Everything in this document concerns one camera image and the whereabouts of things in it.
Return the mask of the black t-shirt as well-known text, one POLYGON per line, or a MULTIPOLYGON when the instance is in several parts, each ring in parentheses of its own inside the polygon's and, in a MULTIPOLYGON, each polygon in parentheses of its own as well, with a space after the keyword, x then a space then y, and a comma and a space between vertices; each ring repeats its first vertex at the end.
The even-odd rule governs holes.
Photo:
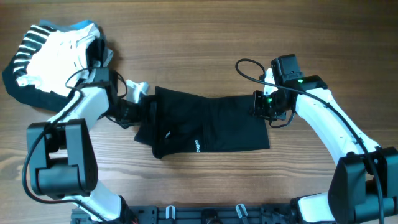
POLYGON ((254 116, 252 95, 207 98, 156 87, 141 99, 135 141, 153 156, 183 152, 240 152, 269 149, 266 124, 254 116))

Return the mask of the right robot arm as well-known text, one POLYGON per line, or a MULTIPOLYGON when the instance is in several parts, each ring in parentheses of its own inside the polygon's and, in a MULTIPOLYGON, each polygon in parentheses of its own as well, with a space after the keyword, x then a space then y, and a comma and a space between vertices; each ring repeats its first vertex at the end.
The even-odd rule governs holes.
POLYGON ((397 149, 381 147, 355 125, 317 75, 305 76, 294 54, 274 59, 259 77, 254 114, 274 122, 299 115, 336 164, 327 192, 292 200, 294 223, 362 223, 397 215, 397 149))

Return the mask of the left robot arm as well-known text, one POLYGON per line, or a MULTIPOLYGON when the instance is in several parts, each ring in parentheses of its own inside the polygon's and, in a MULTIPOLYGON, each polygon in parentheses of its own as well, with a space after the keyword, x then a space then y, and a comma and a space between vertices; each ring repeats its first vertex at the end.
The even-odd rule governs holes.
POLYGON ((118 72, 108 67, 90 71, 96 73, 92 82, 65 84, 75 95, 58 114, 28 127, 22 186, 36 202, 73 203, 93 222, 138 223, 123 197, 99 181, 89 131, 102 117, 123 128, 138 123, 139 105, 118 95, 123 80, 118 72))

